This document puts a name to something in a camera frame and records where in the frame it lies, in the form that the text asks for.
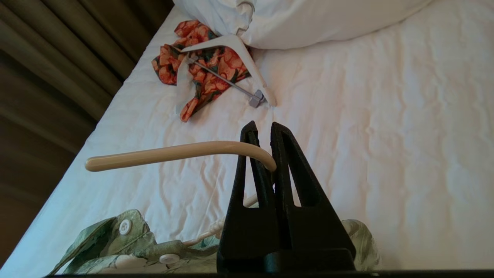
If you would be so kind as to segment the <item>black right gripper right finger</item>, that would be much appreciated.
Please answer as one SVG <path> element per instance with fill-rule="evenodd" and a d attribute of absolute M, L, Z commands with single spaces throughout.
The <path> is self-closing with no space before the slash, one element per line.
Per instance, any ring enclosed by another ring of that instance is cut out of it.
<path fill-rule="evenodd" d="M 270 271 L 355 271 L 356 248 L 289 128 L 273 123 L 279 249 Z"/>

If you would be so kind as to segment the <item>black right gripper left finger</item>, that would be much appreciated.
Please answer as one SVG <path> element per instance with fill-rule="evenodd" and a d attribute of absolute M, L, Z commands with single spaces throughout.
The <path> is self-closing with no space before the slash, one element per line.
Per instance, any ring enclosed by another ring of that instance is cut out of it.
<path fill-rule="evenodd" d="M 275 169 L 259 158 L 240 154 L 217 253 L 219 273 L 287 273 L 290 269 L 290 231 L 286 201 L 290 199 L 289 164 L 280 131 L 271 126 Z M 258 208 L 244 205 L 246 165 L 251 162 Z"/>

